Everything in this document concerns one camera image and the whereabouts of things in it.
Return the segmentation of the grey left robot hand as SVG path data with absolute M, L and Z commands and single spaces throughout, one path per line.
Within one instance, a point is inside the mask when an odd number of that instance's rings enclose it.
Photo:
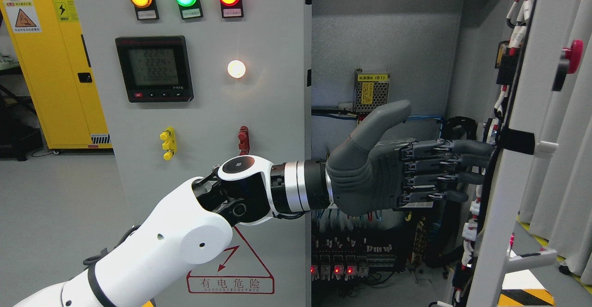
M 326 163 L 333 201 L 349 216 L 400 209 L 410 203 L 446 200 L 463 203 L 459 184 L 482 185 L 494 145 L 471 139 L 383 142 L 387 130 L 412 112 L 408 100 L 374 109 L 338 146 Z

